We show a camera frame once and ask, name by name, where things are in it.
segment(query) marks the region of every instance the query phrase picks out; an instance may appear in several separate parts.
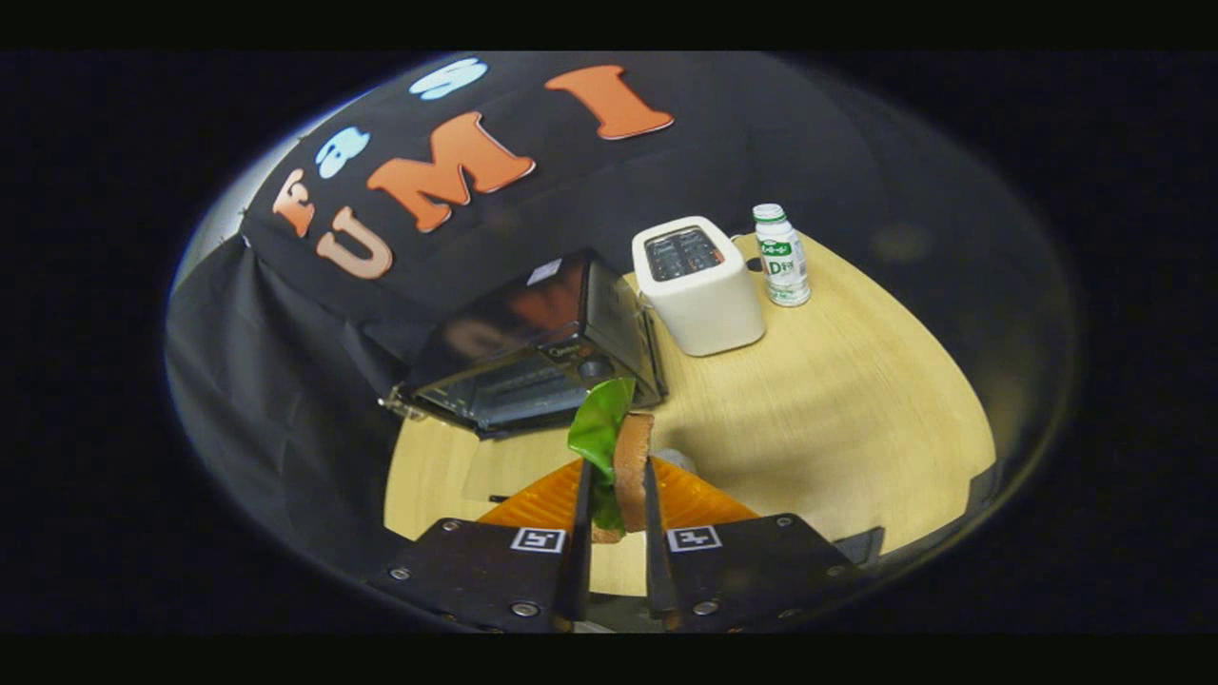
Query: orange letter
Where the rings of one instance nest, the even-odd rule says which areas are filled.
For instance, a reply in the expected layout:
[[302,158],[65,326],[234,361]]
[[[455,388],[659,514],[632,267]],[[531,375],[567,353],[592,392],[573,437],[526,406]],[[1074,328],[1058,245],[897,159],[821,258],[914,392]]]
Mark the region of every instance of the orange letter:
[[418,229],[431,233],[448,221],[448,205],[435,205],[424,193],[441,200],[469,204],[469,188],[463,172],[474,177],[474,189],[495,193],[524,178],[537,165],[529,157],[516,157],[491,138],[479,123],[482,115],[469,112],[440,124],[431,132],[431,160],[426,165],[393,158],[368,177],[368,188],[384,190],[418,218]]
[[597,134],[605,140],[619,140],[659,130],[674,121],[667,112],[657,112],[647,106],[619,76],[624,72],[616,65],[588,67],[555,76],[546,82],[551,90],[566,90],[600,119]]
[[304,204],[308,200],[308,188],[296,183],[302,178],[304,178],[304,169],[296,169],[287,174],[287,180],[279,189],[275,204],[272,205],[274,213],[283,215],[296,227],[296,235],[300,238],[304,238],[304,234],[308,233],[308,224],[313,222],[313,205]]
[[367,279],[385,275],[385,272],[393,263],[393,252],[390,251],[389,245],[380,236],[368,230],[367,225],[356,221],[356,217],[351,213],[351,207],[343,207],[334,216],[334,230],[350,234],[361,245],[367,247],[371,252],[371,256],[359,258],[352,255],[346,247],[339,245],[333,233],[326,233],[317,241],[317,256],[331,260],[351,275]]

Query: toaster oven door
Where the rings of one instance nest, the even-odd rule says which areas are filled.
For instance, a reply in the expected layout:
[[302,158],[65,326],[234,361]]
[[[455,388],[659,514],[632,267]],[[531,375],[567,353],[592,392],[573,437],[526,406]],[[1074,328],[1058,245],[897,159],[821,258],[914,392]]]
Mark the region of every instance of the toaster oven door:
[[415,392],[419,408],[479,435],[569,423],[587,389],[532,350]]
[[593,262],[588,274],[587,342],[613,364],[609,377],[632,377],[635,408],[649,407],[667,394],[660,371],[650,317],[626,280]]

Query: bottle label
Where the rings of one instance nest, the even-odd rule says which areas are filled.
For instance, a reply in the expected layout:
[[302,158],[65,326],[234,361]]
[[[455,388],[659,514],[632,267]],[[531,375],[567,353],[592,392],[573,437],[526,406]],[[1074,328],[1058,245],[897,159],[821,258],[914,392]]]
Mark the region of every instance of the bottle label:
[[803,245],[782,240],[759,239],[761,263],[770,299],[778,305],[797,305],[810,295],[808,261]]

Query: wooden tabletop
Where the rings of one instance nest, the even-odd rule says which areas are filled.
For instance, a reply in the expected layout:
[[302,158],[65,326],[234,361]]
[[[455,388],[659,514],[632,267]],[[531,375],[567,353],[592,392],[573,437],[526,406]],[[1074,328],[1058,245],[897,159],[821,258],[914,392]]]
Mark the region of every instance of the wooden tabletop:
[[[970,480],[994,463],[973,389],[934,336],[862,272],[803,236],[811,299],[765,303],[761,340],[683,355],[657,317],[669,397],[652,450],[685,452],[698,474],[755,512],[794,512],[828,540],[884,528],[881,553],[963,514]],[[745,260],[756,241],[737,240]],[[626,280],[636,286],[635,274]],[[576,458],[566,429],[505,440],[406,421],[390,467],[385,525],[418,539],[436,519],[476,519]],[[643,596],[646,533],[594,545],[594,592]]]

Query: bottle cap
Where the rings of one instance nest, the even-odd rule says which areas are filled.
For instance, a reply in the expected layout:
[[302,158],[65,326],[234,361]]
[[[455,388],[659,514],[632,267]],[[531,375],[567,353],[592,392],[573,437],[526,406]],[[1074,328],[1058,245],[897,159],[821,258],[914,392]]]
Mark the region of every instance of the bottle cap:
[[753,207],[753,218],[761,223],[778,223],[787,219],[787,213],[782,211],[781,205],[767,202]]

